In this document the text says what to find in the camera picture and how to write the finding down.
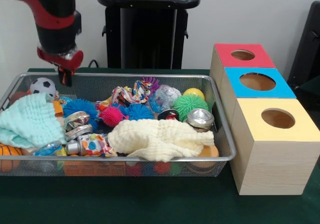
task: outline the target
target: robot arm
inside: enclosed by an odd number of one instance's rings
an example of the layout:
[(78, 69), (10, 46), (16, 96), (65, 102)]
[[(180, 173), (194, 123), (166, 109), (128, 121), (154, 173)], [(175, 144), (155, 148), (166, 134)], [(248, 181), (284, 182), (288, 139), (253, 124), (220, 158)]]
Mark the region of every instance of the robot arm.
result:
[(61, 83), (71, 86), (71, 75), (81, 65), (83, 52), (75, 38), (81, 33), (81, 15), (75, 0), (21, 0), (31, 8), (41, 46), (38, 56), (59, 67)]

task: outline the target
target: red lid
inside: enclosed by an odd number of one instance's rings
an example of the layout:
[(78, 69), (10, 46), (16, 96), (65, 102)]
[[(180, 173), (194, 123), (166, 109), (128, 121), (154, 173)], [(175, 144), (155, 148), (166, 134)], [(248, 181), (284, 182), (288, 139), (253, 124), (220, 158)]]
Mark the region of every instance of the red lid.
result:
[(216, 43), (224, 67), (275, 68), (261, 44)]

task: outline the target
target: wooden block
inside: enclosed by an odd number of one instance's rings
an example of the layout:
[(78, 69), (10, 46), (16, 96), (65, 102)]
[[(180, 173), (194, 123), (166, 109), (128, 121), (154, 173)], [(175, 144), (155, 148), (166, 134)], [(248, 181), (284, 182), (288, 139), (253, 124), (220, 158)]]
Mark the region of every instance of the wooden block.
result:
[(320, 154), (320, 131), (296, 99), (238, 98), (230, 162), (240, 195), (301, 195)]
[(226, 67), (275, 68), (260, 44), (216, 43), (212, 55), (210, 77), (215, 81), (218, 90)]
[(295, 98), (275, 68), (225, 68), (220, 97), (231, 124), (237, 98)]

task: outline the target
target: metal mesh basket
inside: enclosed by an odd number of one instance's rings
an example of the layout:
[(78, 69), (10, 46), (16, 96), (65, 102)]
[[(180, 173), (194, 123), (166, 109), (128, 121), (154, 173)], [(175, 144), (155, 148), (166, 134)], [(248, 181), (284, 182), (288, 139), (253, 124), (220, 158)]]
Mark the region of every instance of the metal mesh basket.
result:
[[(136, 75), (77, 74), (71, 88), (60, 84), (56, 73), (25, 73), (18, 76), (0, 101), (1, 110), (9, 106), (17, 91), (27, 92), (39, 77), (48, 77), (56, 84), (61, 96), (83, 98), (95, 102), (105, 100), (116, 86), (130, 86), (143, 76), (153, 76), (166, 84), (185, 91), (198, 88), (215, 117), (214, 143), (218, 158), (176, 158), (169, 163), (148, 162), (140, 158), (115, 157), (35, 157), (0, 156), (0, 176), (185, 176), (216, 177), (235, 154), (235, 146), (222, 108), (217, 87), (212, 79), (202, 75)], [(100, 124), (97, 133), (112, 129)]]

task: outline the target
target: blue spiky ball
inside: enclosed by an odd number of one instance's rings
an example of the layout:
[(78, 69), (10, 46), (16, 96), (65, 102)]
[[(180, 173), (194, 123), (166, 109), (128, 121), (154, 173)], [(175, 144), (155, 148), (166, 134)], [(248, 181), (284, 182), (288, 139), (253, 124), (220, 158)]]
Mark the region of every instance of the blue spiky ball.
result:
[(96, 111), (95, 108), (96, 108), (95, 105), (87, 100), (76, 99), (67, 103), (63, 107), (63, 113), (64, 113), (64, 117), (66, 118), (67, 116), (75, 112), (80, 112), (80, 111), (86, 112), (87, 114), (90, 115), (89, 124), (91, 124), (91, 126), (93, 127), (93, 130), (95, 131), (98, 128), (98, 122), (97, 122), (98, 112)]
[(131, 104), (128, 108), (124, 108), (122, 113), (129, 116), (129, 120), (139, 119), (155, 119), (153, 113), (144, 104)]

